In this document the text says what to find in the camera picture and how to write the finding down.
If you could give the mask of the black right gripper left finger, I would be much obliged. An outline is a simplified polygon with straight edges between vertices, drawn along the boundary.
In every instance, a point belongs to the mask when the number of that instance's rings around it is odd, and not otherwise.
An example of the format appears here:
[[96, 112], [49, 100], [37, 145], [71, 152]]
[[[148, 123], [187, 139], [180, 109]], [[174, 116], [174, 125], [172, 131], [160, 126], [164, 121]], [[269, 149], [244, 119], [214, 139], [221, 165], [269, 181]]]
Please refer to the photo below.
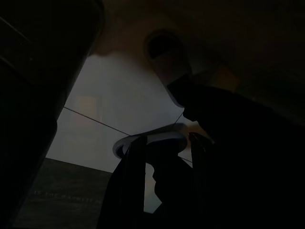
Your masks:
[[137, 136], [127, 148], [108, 182], [96, 228], [143, 227], [146, 145], [147, 137]]

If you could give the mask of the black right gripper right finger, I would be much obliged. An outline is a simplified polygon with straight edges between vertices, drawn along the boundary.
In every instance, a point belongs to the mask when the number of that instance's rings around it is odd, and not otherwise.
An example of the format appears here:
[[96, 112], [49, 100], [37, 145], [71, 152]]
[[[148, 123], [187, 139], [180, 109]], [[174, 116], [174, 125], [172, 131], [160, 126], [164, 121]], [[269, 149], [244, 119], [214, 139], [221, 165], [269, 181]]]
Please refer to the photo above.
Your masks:
[[213, 192], [209, 178], [209, 159], [206, 152], [209, 140], [195, 132], [189, 134], [189, 140], [191, 142], [197, 220], [200, 228], [212, 229], [214, 227], [212, 215]]

